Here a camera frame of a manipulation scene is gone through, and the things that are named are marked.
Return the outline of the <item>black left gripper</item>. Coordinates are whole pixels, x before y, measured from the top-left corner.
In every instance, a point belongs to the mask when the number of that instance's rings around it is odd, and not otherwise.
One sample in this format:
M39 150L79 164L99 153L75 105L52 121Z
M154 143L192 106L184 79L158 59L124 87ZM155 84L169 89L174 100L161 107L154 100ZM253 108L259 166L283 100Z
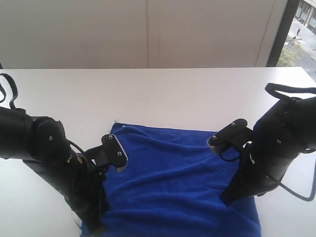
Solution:
M86 224L90 234L106 230L102 215L109 210L103 203L103 181L109 160L104 155L86 157L78 153L58 154L54 158L54 188Z

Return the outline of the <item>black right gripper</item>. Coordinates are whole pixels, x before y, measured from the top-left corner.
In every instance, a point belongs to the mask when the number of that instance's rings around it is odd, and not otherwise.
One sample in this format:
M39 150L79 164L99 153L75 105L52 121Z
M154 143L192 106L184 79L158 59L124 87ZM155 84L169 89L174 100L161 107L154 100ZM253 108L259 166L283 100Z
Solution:
M279 182L279 145L247 144L232 181L220 194L225 206L274 190Z

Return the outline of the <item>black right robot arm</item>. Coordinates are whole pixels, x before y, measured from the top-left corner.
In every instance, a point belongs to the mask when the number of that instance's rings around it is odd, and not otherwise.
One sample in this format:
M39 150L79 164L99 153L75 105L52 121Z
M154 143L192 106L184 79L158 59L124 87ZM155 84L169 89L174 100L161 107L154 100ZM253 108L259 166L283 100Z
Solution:
M308 197L281 182L300 154L316 150L316 98L302 99L289 94L315 95L316 89L268 83L265 90L278 101L252 129L242 119L218 132L219 144L234 147L240 153L237 172L220 195L226 206L243 198L262 196L277 187L303 201L312 201L316 196L315 182Z

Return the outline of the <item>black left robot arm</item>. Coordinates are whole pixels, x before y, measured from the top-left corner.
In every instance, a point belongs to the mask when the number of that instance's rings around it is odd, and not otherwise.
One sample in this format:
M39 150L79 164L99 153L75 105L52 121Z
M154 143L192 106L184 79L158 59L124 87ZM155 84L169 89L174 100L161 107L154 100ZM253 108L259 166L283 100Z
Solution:
M32 117L15 107L15 81L6 73L1 77L8 82L12 98L9 108L0 109L0 157L22 160L63 196L91 234L100 233L102 172L77 144L66 138L60 121Z

